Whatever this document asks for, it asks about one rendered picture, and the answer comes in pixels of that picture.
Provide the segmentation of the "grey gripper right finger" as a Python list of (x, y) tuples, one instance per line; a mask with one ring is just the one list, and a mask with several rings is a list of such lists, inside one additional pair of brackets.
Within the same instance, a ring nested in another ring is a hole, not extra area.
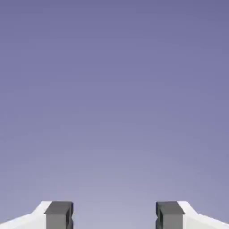
[(157, 201), (155, 229), (229, 229), (229, 224), (199, 214), (187, 201)]

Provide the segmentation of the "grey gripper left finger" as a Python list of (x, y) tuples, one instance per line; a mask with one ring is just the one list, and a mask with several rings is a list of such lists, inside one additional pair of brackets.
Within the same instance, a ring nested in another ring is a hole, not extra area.
[(0, 223), (0, 229), (74, 229), (72, 201), (42, 201), (30, 214)]

